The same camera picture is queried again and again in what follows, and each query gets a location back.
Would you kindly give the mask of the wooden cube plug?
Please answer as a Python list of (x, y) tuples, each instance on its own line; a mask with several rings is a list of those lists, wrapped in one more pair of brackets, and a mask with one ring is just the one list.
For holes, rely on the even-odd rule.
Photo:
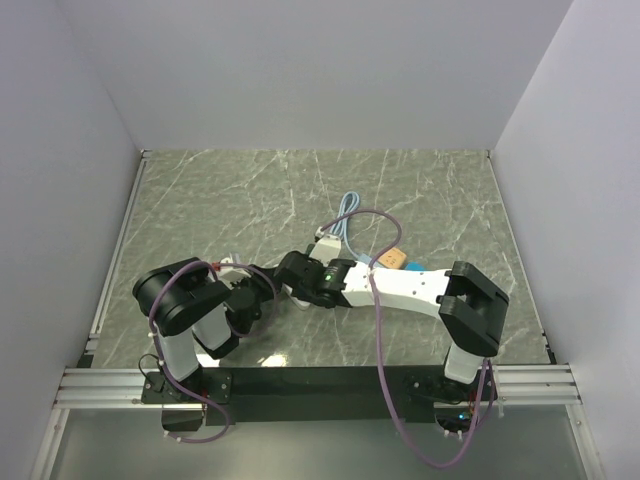
[(377, 260), (386, 263), (389, 261), (392, 265), (400, 264), (403, 260), (407, 260), (407, 255), (398, 247), (388, 249)]

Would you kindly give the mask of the white triangular power strip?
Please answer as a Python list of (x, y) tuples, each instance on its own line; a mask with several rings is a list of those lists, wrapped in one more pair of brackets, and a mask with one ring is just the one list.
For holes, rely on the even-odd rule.
[(301, 310), (306, 310), (310, 307), (310, 303), (300, 300), (296, 297), (291, 297), (290, 300)]

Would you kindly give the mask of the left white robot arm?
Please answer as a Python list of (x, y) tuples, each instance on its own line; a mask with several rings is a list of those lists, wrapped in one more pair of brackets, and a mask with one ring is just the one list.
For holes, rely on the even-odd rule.
[(243, 266), (230, 258), (219, 263), (189, 258), (141, 276), (132, 294), (150, 322), (158, 363), (168, 372), (166, 392), (179, 402), (193, 399), (202, 382), (195, 348), (221, 359), (242, 338), (260, 334), (267, 326), (254, 324), (262, 305), (275, 300), (281, 288), (273, 268)]

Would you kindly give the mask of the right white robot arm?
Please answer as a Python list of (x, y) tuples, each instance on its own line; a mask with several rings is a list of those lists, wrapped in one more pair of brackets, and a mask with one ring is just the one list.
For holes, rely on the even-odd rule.
[(483, 361), (498, 354), (509, 296), (471, 263), (456, 261), (434, 271), (395, 270), (347, 259), (324, 265), (292, 251), (274, 277), (295, 298), (316, 306), (379, 306), (440, 319), (452, 340), (438, 377), (449, 398), (464, 397)]

